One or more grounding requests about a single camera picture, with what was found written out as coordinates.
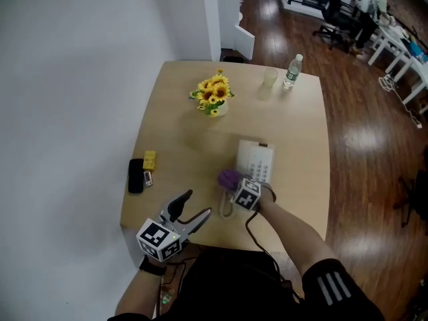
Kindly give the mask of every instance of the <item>hardwood floor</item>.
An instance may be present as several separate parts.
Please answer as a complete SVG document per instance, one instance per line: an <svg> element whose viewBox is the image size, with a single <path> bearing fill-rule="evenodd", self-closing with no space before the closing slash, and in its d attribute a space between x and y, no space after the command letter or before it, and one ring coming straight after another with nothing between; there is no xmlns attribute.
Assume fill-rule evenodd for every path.
<svg viewBox="0 0 428 321"><path fill-rule="evenodd" d="M255 36L251 64L287 68L302 54L302 71L320 77L330 141L327 242L386 319L400 319L428 271L428 237L415 213L401 228L392 206L404 197L398 177L423 168L428 125L416 128L394 93L379 86L391 55L370 67L339 47L330 51L312 37L320 20L283 10L279 0L244 0L241 12L240 25ZM409 73L399 82L403 96L414 79ZM292 264L281 266L297 282Z"/></svg>

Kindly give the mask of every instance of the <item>vase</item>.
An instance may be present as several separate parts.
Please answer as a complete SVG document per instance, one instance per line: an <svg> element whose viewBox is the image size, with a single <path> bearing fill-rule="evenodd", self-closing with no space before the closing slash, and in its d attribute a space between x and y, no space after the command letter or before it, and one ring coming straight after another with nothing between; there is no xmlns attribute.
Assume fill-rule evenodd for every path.
<svg viewBox="0 0 428 321"><path fill-rule="evenodd" d="M218 106L217 109L219 110L218 116L225 115L229 110L229 104L227 103L227 100L225 100L224 104L221 104L220 106Z"/></svg>

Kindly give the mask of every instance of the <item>white box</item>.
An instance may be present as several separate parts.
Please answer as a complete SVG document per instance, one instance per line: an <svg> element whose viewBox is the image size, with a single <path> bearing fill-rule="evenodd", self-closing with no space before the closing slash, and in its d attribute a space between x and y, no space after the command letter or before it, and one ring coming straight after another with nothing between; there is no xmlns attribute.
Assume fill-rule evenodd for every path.
<svg viewBox="0 0 428 321"><path fill-rule="evenodd" d="M261 196L261 185L249 179L242 179L238 185L238 190L233 195L231 202L252 211Z"/></svg>
<svg viewBox="0 0 428 321"><path fill-rule="evenodd" d="M136 238L141 250L159 261L164 261L181 250L180 235L151 219L146 220Z"/></svg>

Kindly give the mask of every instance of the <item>chair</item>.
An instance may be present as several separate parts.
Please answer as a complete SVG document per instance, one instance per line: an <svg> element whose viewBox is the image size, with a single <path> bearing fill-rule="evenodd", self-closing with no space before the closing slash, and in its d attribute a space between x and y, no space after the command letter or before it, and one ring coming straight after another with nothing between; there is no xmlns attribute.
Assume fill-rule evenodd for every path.
<svg viewBox="0 0 428 321"><path fill-rule="evenodd" d="M425 169L428 167L428 147L425 148ZM410 187L406 184L405 180L400 177L399 182L403 185L406 190L407 197L399 203L395 203L393 208L400 209L405 205L409 205L407 210L407 218L401 222L401 227L405 227L409 224L410 214L412 210L415 210L421 217L421 220L425 220L425 234L428 235L428 172L425 170L419 170L416 179L410 180Z"/></svg>
<svg viewBox="0 0 428 321"><path fill-rule="evenodd" d="M340 12L340 6L342 5L342 0L328 0L327 4L322 9L322 17L327 22L327 24L321 25L318 31L312 32L312 35L322 35L329 37L331 39L330 50L333 48L333 43L336 41L342 44L348 52L348 46L343 40L342 32L350 31L356 23L357 20L353 19L350 15Z"/></svg>

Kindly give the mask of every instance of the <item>white stripe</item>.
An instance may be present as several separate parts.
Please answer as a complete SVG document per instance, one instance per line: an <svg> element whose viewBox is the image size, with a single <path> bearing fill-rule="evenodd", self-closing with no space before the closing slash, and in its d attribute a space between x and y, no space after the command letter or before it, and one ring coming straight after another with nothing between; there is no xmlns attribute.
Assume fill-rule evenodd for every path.
<svg viewBox="0 0 428 321"><path fill-rule="evenodd" d="M320 284L321 291L324 295L324 298L326 299L327 304L331 306L333 304L333 300L330 294L328 293L326 286L324 285L324 281L322 280L321 277L318 277L316 280L318 281L318 284Z"/></svg>
<svg viewBox="0 0 428 321"><path fill-rule="evenodd" d="M342 278L340 277L340 275L337 272L334 272L334 276L336 277L337 282L339 283L339 286L342 288L343 292L345 293L345 296L349 298L350 292L348 288L345 286L344 282L342 281Z"/></svg>
<svg viewBox="0 0 428 321"><path fill-rule="evenodd" d="M342 301L342 295L340 295L340 292L339 292L339 290L337 289L336 284L333 282L333 277L332 277L332 275L330 275L330 274L326 274L326 277L327 277L328 283L330 283L330 287L332 288L332 290L333 290L333 292L334 292L334 295L336 296L336 299L337 299L338 301Z"/></svg>

